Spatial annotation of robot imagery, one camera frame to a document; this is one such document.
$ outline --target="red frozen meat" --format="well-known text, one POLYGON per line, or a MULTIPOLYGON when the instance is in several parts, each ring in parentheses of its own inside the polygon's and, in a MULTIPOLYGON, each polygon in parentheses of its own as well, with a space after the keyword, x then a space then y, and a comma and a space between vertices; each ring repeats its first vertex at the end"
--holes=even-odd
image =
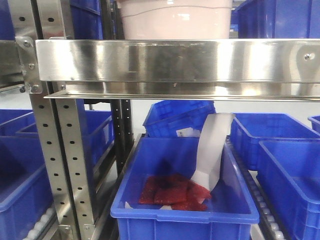
POLYGON ((160 181, 161 177, 159 176, 148 177, 140 195, 139 204, 155 204, 154 198, 157 190, 159 189, 160 181))
POLYGON ((187 198, 211 199, 211 194, 210 191, 205 187, 190 180, 188 185, 187 198))
POLYGON ((154 196, 154 203, 159 205, 171 205, 187 200, 187 181, 170 182, 166 188, 159 188, 154 196))

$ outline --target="blue plastic bin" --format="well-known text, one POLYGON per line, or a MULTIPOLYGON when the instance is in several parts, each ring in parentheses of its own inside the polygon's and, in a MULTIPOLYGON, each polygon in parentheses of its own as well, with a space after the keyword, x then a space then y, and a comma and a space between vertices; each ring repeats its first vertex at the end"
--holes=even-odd
POLYGON ((103 39, 100 0, 71 0, 75 39, 103 39))
POLYGON ((202 130, 208 114, 215 114, 213 101, 164 100, 153 104, 143 126, 149 137, 177 137, 177 130, 202 130))
MULTIPOLYGON (((110 111, 96 110, 87 110, 85 113, 88 130, 87 138, 91 147, 92 162, 95 165, 115 139, 112 113, 110 111)), ((15 126, 13 130, 9 132, 13 132, 14 135, 20 137, 38 138, 35 121, 30 122, 29 117, 30 116, 25 116, 25 118, 13 122, 11 125, 15 126)))
POLYGON ((239 38, 320 38, 320 0, 247 0, 236 11, 239 38))
POLYGON ((21 240, 52 204, 39 140, 0 136, 0 239, 21 240))
MULTIPOLYGON (((99 0, 71 0, 75 39, 103 39, 99 0)), ((0 40, 14 40, 8 0, 0 0, 0 40)))
POLYGON ((320 143, 260 142, 257 179, 292 240, 320 239, 320 143))
POLYGON ((308 120, 311 121, 312 129, 320 133, 320 115, 310 116, 308 120))
POLYGON ((320 134, 284 113, 235 113, 230 140, 249 170, 257 170, 259 142, 319 141, 320 134))
POLYGON ((0 0, 0 40, 14 40, 15 30, 12 24, 8 0, 0 0))
POLYGON ((137 204, 148 176, 193 175, 198 142, 194 137, 140 140, 111 206, 120 240, 249 240, 259 214, 227 145, 220 181, 211 192, 212 199, 205 202, 206 211, 159 210, 159 205, 137 204), (133 209, 125 208, 125 202, 133 209))

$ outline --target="screw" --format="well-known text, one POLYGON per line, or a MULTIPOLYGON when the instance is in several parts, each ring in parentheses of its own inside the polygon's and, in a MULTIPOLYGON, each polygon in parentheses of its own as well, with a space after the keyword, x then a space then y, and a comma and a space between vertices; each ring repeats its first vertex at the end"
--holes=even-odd
POLYGON ((307 53, 306 55, 304 55, 305 60, 313 60, 314 58, 315 58, 314 53, 307 53))
POLYGON ((27 48, 31 47, 31 43, 28 42, 27 40, 25 40, 25 41, 23 42, 23 45, 24 45, 25 47, 27 47, 27 48))
POLYGON ((35 85, 32 86, 31 92, 35 93, 35 92, 37 92, 38 89, 39 89, 39 85, 35 84, 35 85))
POLYGON ((35 69, 35 67, 36 67, 35 64, 33 64, 33 63, 30 63, 30 64, 29 64, 29 69, 33 70, 33 69, 35 69))

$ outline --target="red meat piece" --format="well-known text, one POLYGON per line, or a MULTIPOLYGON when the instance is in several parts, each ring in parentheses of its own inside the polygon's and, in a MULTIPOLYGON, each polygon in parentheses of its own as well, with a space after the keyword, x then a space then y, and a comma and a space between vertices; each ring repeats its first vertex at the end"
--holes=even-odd
POLYGON ((208 207, 205 204, 200 204, 195 198, 189 198, 187 201, 171 205, 171 208, 182 211, 205 211, 208 207))
POLYGON ((187 198, 188 199, 211 199, 211 194, 208 189, 190 180, 188 185, 187 198))
POLYGON ((154 196, 154 203, 159 205, 171 205, 187 200, 187 181, 170 182, 166 188, 159 188, 154 196))
POLYGON ((140 195, 139 204, 155 204, 154 198, 157 190, 159 189, 159 184, 161 182, 160 178, 161 177, 158 176, 148 177, 140 195))

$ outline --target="crate rim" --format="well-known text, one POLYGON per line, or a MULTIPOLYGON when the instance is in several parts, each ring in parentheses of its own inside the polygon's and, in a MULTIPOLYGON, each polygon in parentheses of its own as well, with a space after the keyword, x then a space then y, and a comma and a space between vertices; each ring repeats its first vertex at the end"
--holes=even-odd
POLYGON ((315 116, 309 116, 308 120, 314 124, 319 124, 320 125, 320 120, 317 120, 316 118, 320 118, 320 115, 315 115, 315 116))
POLYGON ((2 202, 0 202, 0 213, 8 210, 26 191, 29 187, 40 178, 41 173, 46 170, 46 165, 40 166, 32 173, 23 183, 21 183, 14 191, 12 191, 2 202))
POLYGON ((235 114, 234 120, 237 122, 237 124, 241 127, 241 129, 251 138, 253 139, 274 139, 274 140, 290 140, 290 141, 301 141, 301 140, 314 140, 314 141, 320 141, 320 133, 313 130, 312 128, 308 127, 307 125, 305 125, 304 123, 300 122, 298 119, 290 116, 287 113, 284 112, 233 112, 233 114, 235 114), (303 127, 307 128, 309 131, 311 131, 312 133, 314 133, 315 135, 318 136, 318 138, 313 137, 313 138, 301 138, 301 137, 266 137, 266 136, 253 136, 250 132, 248 132, 247 128, 240 122, 239 119, 237 119, 237 114, 251 114, 251 115, 264 115, 264 114, 272 114, 272 115, 285 115, 287 117, 289 117, 290 119, 294 120, 295 122, 299 123, 300 125, 302 125, 303 127))
MULTIPOLYGON (((213 100, 199 100, 199 101, 208 101, 208 102, 211 102, 211 103, 212 103, 212 106, 213 106, 213 109, 214 109, 214 110, 216 109, 213 100)), ((190 113, 190 112, 195 111, 195 110, 198 110, 198 109, 206 108, 206 107, 209 105, 209 104, 208 104, 208 105, 205 105, 205 106, 201 106, 201 107, 198 107, 198 108, 195 108, 195 109, 192 109, 192 110, 189 110, 189 111, 185 111, 185 112, 183 112, 183 113, 180 113, 180 114, 177 114, 177 115, 173 115, 173 116, 167 117, 167 118, 165 118, 165 119, 153 121, 153 122, 150 122, 150 123, 147 124, 147 121, 148 121, 148 119, 149 119, 149 117, 150 117, 150 114, 151 114, 151 112, 152 112, 152 110, 153 110, 154 105, 156 105, 156 104, 158 104, 158 103, 160 103, 160 102, 161 102, 161 101, 156 102, 156 103, 153 103, 153 104, 151 105, 151 107, 150 107, 150 109, 149 109, 149 111, 148 111, 148 114, 147 114, 147 116, 145 117, 144 122, 143 122, 143 124, 142 124, 144 127, 148 127, 148 126, 150 126, 150 125, 153 125, 153 124, 162 122, 163 120, 170 120, 170 119, 175 118, 176 116, 181 116, 181 115, 183 115, 183 114, 187 114, 187 113, 190 113)))

